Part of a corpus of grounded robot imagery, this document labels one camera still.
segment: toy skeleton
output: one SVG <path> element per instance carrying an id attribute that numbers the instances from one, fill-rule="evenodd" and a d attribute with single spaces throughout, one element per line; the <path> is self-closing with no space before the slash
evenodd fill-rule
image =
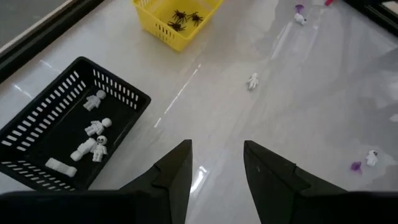
<path id="1" fill-rule="evenodd" d="M 97 142 L 93 138 L 87 139 L 84 143 L 80 144 L 75 152 L 70 157 L 74 161 L 79 161 L 85 154 L 91 152 L 97 145 Z"/>
<path id="2" fill-rule="evenodd" d="M 252 91 L 253 89 L 255 89 L 255 87 L 259 84 L 258 76 L 259 75 L 257 73 L 254 73 L 253 75 L 251 75 L 249 80 L 246 82 L 246 84 L 248 84 L 249 91 Z"/>
<path id="3" fill-rule="evenodd" d="M 368 166 L 374 166 L 379 161 L 377 158 L 377 151 L 370 150 L 368 156 L 366 156 L 366 164 Z"/>
<path id="4" fill-rule="evenodd" d="M 108 154 L 105 146 L 107 141 L 108 139 L 105 136 L 98 136 L 97 145 L 91 150 L 91 152 L 94 154 L 93 162 L 101 162 L 103 155 Z"/>
<path id="5" fill-rule="evenodd" d="M 85 131 L 88 136 L 92 136 L 93 134 L 101 135 L 105 128 L 108 128 L 112 125 L 112 121 L 109 118 L 105 118 L 102 122 L 92 121 L 91 126 L 85 128 Z"/>
<path id="6" fill-rule="evenodd" d="M 45 166 L 69 177 L 73 177 L 77 172 L 76 168 L 68 166 L 54 158 L 48 159 L 48 161 L 45 163 Z"/>
<path id="7" fill-rule="evenodd" d="M 307 23 L 307 20 L 304 19 L 303 15 L 301 15 L 300 13 L 296 13 L 296 15 L 294 15 L 294 19 L 296 20 L 296 22 L 298 22 L 301 25 Z"/>
<path id="8" fill-rule="evenodd" d="M 101 100 L 105 99 L 106 93 L 103 90 L 98 90 L 96 95 L 87 97 L 87 102 L 83 105 L 88 111 L 91 111 L 94 107 L 98 108 L 101 104 Z"/>

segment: toy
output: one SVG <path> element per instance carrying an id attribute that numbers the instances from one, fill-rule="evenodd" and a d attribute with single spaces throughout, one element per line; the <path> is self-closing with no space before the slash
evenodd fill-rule
<path id="1" fill-rule="evenodd" d="M 304 10 L 304 6 L 302 4 L 298 4 L 294 8 L 296 8 L 296 13 L 299 14 L 301 14 L 301 12 Z"/>
<path id="2" fill-rule="evenodd" d="M 361 165 L 362 165 L 362 162 L 353 162 L 351 164 L 351 170 L 362 174 Z"/>
<path id="3" fill-rule="evenodd" d="M 333 0 L 326 0 L 325 5 L 329 6 L 332 2 L 333 2 Z"/>
<path id="4" fill-rule="evenodd" d="M 76 168 L 68 166 L 54 158 L 48 159 L 48 161 L 45 163 L 45 166 L 62 174 L 68 175 L 69 177 L 73 177 L 77 172 Z"/>
<path id="5" fill-rule="evenodd" d="M 257 73 L 254 73 L 253 75 L 251 75 L 249 80 L 246 82 L 246 84 L 248 84 L 249 91 L 252 91 L 253 89 L 255 89 L 255 87 L 257 87 L 257 85 L 259 84 L 258 76 L 259 75 Z"/>
<path id="6" fill-rule="evenodd" d="M 301 25 L 304 25 L 307 23 L 307 20 L 304 19 L 304 17 L 300 13 L 296 13 L 296 15 L 294 15 L 294 19 L 296 20 L 296 22 L 298 22 Z"/>
<path id="7" fill-rule="evenodd" d="M 93 162 L 101 162 L 102 161 L 102 156 L 105 154 L 107 155 L 108 152 L 106 150 L 106 142 L 108 142 L 108 139 L 105 136 L 98 136 L 97 138 L 97 145 L 95 148 L 91 150 L 91 152 L 94 154 L 93 155 Z"/>
<path id="8" fill-rule="evenodd" d="M 85 131 L 88 136 L 92 136 L 93 134 L 101 135 L 105 128 L 108 128 L 112 125 L 112 121 L 109 118 L 103 119 L 101 122 L 92 121 L 91 126 L 85 128 Z"/>
<path id="9" fill-rule="evenodd" d="M 368 166 L 374 166 L 378 161 L 379 159 L 377 158 L 377 151 L 370 150 L 368 155 L 366 156 L 366 164 Z"/>
<path id="10" fill-rule="evenodd" d="M 74 161 L 79 161 L 85 154 L 91 152 L 97 145 L 97 142 L 93 138 L 87 139 L 84 143 L 80 144 L 75 152 L 70 157 Z"/>
<path id="11" fill-rule="evenodd" d="M 190 14 L 190 15 L 188 16 L 188 19 L 192 19 L 192 21 L 195 22 L 195 23 L 193 24 L 194 26 L 199 26 L 199 23 L 200 23 L 201 21 L 203 21 L 203 17 L 198 16 L 198 12 L 194 12 L 194 13 Z"/>
<path id="12" fill-rule="evenodd" d="M 101 104 L 101 100 L 105 99 L 106 93 L 103 90 L 98 90 L 97 94 L 87 97 L 87 102 L 83 105 L 88 111 L 91 111 L 94 107 L 98 108 Z"/>
<path id="13" fill-rule="evenodd" d="M 187 14 L 185 12 L 180 12 L 178 10 L 174 10 L 174 12 L 175 12 L 175 14 L 173 16 L 173 19 L 175 19 L 176 23 L 179 23 L 179 22 L 184 23 L 184 20 L 185 20 L 185 22 L 188 22 Z"/>
<path id="14" fill-rule="evenodd" d="M 185 30 L 185 27 L 181 27 L 181 24 L 179 23 L 168 22 L 167 25 L 169 25 L 171 28 L 173 28 L 173 30 L 177 32 Z"/>

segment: yellow basket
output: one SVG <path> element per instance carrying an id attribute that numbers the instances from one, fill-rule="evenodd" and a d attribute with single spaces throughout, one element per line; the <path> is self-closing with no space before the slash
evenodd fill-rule
<path id="1" fill-rule="evenodd" d="M 132 0 L 144 29 L 178 51 L 182 51 L 206 25 L 222 2 L 223 0 Z M 183 23 L 185 30 L 177 32 L 167 25 L 168 21 L 174 22 L 174 10 L 187 14 L 198 12 L 203 21 L 199 26 L 194 26 L 189 19 Z"/>

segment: red object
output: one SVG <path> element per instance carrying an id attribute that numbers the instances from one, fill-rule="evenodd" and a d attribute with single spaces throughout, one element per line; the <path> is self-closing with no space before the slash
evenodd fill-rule
<path id="1" fill-rule="evenodd" d="M 332 2 L 333 2 L 333 0 L 326 0 L 325 5 L 329 6 Z"/>

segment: white tile floor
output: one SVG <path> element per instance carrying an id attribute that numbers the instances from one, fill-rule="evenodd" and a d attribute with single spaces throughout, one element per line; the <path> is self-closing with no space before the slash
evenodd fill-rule
<path id="1" fill-rule="evenodd" d="M 398 190 L 397 38 L 343 2 L 297 2 L 305 26 L 290 0 L 225 0 L 179 54 L 130 1 L 105 1 L 0 85 L 0 125 L 86 56 L 152 98 L 92 189 L 118 189 L 192 139 L 187 223 L 259 223 L 243 165 L 252 139 L 344 189 Z M 350 172 L 371 149 L 376 167 Z M 3 192 L 21 187 L 9 181 Z"/>

